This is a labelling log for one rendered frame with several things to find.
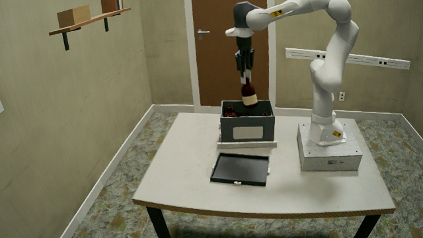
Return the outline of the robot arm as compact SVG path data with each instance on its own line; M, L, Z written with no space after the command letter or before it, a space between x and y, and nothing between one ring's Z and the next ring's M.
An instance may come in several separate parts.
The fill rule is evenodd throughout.
M248 38L254 34L252 30L263 30L271 22L320 9L328 11L328 15L336 21L337 27L327 46L325 60L315 59L310 65L313 109L312 122L307 135L311 141L320 146L326 146L346 143L342 124L333 112L333 93L338 92L342 86L344 65L359 32L357 24L351 20L349 2L347 0L287 0L266 10L247 1L236 3L233 8L235 25L234 28L226 31L226 36Z

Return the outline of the dark grey crate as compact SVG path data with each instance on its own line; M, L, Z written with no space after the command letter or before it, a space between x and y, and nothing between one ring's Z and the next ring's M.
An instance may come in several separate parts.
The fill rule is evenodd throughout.
M275 116L265 100L258 100L254 108L245 108L242 100L221 102L221 142L274 141ZM224 117L227 107L232 106L237 117ZM244 116L249 113L250 116ZM268 116L262 116L267 113Z

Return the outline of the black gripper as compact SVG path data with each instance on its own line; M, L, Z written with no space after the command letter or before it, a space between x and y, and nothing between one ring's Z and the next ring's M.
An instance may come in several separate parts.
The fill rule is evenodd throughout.
M238 52L234 53L234 56L237 63L237 70L241 72L241 83L246 84L246 77L248 77L249 81L251 82L250 71L252 70L253 61L254 61L254 49L251 48L252 36L248 38L239 38L238 36L236 37L237 37ZM248 47L248 48L245 48L245 47ZM245 64L246 64L246 76L245 76Z

